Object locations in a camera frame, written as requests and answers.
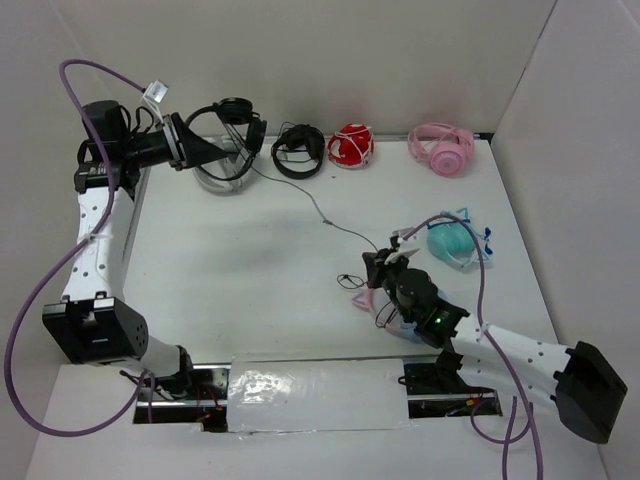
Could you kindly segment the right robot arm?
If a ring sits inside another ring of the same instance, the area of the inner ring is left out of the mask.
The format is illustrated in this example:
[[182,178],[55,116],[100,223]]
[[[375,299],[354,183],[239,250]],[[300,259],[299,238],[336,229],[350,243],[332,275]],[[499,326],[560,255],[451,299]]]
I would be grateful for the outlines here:
[[457,392],[467,384],[507,392],[556,412],[584,440],[609,441],[628,388],[597,347],[547,343],[484,322],[443,299],[427,272],[390,249],[362,259],[368,286],[383,289],[415,334],[440,350],[441,388]]

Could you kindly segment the black wired headphones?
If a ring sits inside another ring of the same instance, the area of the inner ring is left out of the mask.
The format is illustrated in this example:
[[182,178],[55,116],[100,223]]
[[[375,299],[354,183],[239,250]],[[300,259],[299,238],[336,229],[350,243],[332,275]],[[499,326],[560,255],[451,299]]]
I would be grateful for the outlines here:
[[[225,98],[196,110],[185,120],[186,125],[190,125],[196,118],[208,113],[216,115],[227,133],[234,140],[240,140],[241,147],[249,154],[240,173],[230,177],[230,180],[242,177],[245,173],[260,174],[254,163],[264,143],[266,122],[253,110],[253,104],[243,98]],[[260,174],[260,176],[266,180],[272,179],[265,174]],[[282,184],[289,185],[300,192],[305,191],[293,181],[286,177],[280,180]]]

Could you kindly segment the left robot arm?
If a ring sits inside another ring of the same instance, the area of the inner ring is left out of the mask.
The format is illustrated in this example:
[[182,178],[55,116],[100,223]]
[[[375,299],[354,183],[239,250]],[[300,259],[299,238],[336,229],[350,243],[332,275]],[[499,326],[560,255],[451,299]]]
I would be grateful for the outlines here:
[[71,363],[149,370],[165,396],[187,398],[198,376],[186,349],[152,337],[144,316],[125,302],[127,248],[144,169],[168,163],[186,170],[219,160],[224,152],[177,113],[140,130],[115,100],[89,103],[83,111],[89,118],[85,129],[99,137],[83,141],[77,154],[81,248],[72,256],[60,301],[44,306],[43,324]]

